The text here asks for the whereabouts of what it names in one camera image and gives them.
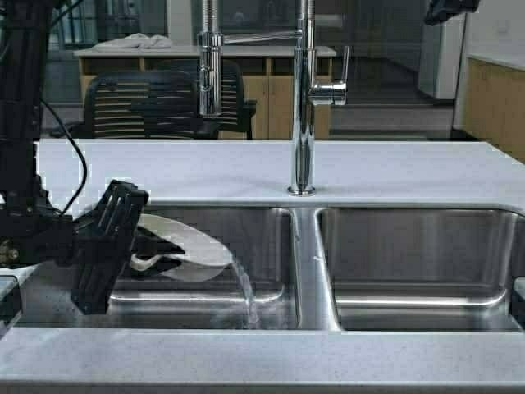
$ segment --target faucet handle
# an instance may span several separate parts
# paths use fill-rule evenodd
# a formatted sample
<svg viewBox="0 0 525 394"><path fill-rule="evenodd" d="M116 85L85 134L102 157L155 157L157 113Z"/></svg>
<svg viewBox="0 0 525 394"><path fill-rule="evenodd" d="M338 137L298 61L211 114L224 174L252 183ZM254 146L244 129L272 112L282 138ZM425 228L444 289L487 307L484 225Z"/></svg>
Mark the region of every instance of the faucet handle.
<svg viewBox="0 0 525 394"><path fill-rule="evenodd" d="M310 89L310 100L313 105L346 105L351 51L352 48L350 46L345 47L343 54L343 72L340 80L329 84L316 82Z"/></svg>

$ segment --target faucet base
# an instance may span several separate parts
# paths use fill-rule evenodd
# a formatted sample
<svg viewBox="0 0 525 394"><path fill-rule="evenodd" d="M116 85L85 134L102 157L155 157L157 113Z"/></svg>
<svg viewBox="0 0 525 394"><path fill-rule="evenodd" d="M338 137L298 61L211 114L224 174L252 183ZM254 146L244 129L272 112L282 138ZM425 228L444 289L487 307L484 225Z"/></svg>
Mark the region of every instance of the faucet base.
<svg viewBox="0 0 525 394"><path fill-rule="evenodd" d="M311 195L315 195L317 191L315 190L315 188L312 188L311 190L296 190L293 187L289 187L288 193L295 197L309 197Z"/></svg>

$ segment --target black mesh chair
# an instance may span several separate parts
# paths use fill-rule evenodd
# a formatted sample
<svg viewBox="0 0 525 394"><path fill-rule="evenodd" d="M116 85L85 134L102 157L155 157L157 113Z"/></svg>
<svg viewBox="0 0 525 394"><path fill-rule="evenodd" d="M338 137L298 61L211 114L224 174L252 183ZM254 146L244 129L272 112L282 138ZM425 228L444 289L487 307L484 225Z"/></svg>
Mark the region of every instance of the black mesh chair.
<svg viewBox="0 0 525 394"><path fill-rule="evenodd" d="M158 70L173 70L190 73L199 79L198 59L176 59L161 62ZM244 83L239 66L233 62L222 61L222 115L218 118L221 131L234 131L246 134L253 139L252 118L255 116L257 101L244 99Z"/></svg>
<svg viewBox="0 0 525 394"><path fill-rule="evenodd" d="M95 78L75 138L218 138L218 122L199 115L194 78L181 71L112 72Z"/></svg>

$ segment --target countertop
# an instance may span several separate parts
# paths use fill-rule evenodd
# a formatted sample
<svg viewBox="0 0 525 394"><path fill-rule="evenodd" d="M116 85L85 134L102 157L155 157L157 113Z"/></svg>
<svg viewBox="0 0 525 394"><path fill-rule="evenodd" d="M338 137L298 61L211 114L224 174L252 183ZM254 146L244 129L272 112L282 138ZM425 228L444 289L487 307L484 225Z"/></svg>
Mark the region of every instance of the countertop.
<svg viewBox="0 0 525 394"><path fill-rule="evenodd" d="M74 214L113 177L152 204L502 208L525 214L525 166L484 143L321 142L318 193L286 193L286 142L82 141L90 166ZM63 205L80 179L65 141L39 170ZM173 332L13 328L0 341L0 392L518 393L522 333Z"/></svg>
<svg viewBox="0 0 525 394"><path fill-rule="evenodd" d="M525 71L525 55L516 53L490 53L490 52L474 52L468 55L471 59L479 60L512 68L513 70Z"/></svg>
<svg viewBox="0 0 525 394"><path fill-rule="evenodd" d="M318 142L315 186L288 195L287 142L83 141L90 174L73 207L95 204L112 178L148 190L152 204L353 205L502 208L525 215L525 166L485 143ZM63 206L80 179L65 140L44 140L39 170L51 200Z"/></svg>
<svg viewBox="0 0 525 394"><path fill-rule="evenodd" d="M266 45L226 45L222 49L224 57L294 57L293 46ZM317 47L319 57L336 57L337 52L328 47ZM198 57L199 47L175 46L169 49L121 49L98 51L85 49L75 51L76 57Z"/></svg>

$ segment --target sink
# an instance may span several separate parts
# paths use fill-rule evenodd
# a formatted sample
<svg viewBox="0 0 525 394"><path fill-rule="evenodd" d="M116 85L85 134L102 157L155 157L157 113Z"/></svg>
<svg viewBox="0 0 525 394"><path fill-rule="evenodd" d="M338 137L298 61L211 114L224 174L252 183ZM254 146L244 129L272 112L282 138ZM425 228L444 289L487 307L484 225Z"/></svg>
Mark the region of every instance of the sink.
<svg viewBox="0 0 525 394"><path fill-rule="evenodd" d="M522 332L525 218L483 209L174 208L249 275L261 330ZM25 327L241 330L248 306L227 268L202 283L124 271L106 315L70 300L75 269L25 281Z"/></svg>
<svg viewBox="0 0 525 394"><path fill-rule="evenodd" d="M279 208L151 207L147 213L195 227L226 245L249 275L258 328L298 324L291 216ZM26 281L23 327L244 329L247 305L231 268L203 283L124 272L106 315L84 316L70 301L74 269L42 264Z"/></svg>
<svg viewBox="0 0 525 394"><path fill-rule="evenodd" d="M340 325L350 331L521 331L523 218L499 210L319 213Z"/></svg>

